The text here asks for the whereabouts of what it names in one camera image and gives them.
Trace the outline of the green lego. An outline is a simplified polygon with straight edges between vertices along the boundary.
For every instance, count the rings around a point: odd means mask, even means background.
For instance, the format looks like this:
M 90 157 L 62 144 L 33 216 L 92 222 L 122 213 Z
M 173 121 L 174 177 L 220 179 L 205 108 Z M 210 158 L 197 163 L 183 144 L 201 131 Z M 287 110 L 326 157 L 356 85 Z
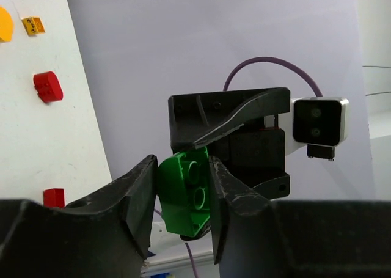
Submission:
M 157 195 L 170 233 L 196 237 L 210 220 L 206 147 L 178 152 L 158 167 Z

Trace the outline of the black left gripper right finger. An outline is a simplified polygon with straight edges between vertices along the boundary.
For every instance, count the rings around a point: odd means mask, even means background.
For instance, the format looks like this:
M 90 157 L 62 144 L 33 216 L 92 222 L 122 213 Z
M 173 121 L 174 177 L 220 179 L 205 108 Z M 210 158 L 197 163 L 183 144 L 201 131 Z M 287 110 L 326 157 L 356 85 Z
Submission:
M 390 203 L 268 200 L 209 158 L 221 277 L 389 277 Z

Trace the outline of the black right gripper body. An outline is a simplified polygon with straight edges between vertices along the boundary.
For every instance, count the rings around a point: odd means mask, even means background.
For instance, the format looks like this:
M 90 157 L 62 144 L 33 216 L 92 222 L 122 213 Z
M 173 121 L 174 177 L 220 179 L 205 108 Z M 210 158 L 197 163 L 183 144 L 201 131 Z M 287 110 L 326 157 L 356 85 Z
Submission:
M 290 175 L 285 172 L 285 132 L 279 127 L 278 115 L 245 123 L 210 144 L 210 154 L 263 197 L 279 199 L 290 194 Z

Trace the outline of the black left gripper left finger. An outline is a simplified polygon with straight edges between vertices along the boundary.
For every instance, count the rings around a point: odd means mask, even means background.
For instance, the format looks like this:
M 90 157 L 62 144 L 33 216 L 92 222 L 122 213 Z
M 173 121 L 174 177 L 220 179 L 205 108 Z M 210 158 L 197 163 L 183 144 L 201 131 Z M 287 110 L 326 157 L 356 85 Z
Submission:
M 158 161 L 64 208 L 1 200 L 2 277 L 139 277 L 150 245 Z

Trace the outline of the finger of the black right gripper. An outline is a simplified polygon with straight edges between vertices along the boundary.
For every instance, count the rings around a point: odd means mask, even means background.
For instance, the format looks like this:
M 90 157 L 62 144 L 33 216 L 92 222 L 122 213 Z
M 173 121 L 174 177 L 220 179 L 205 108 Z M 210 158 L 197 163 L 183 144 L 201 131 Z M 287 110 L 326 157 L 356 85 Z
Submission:
M 288 113 L 286 87 L 173 95 L 168 99 L 170 147 L 205 147 L 250 121 Z

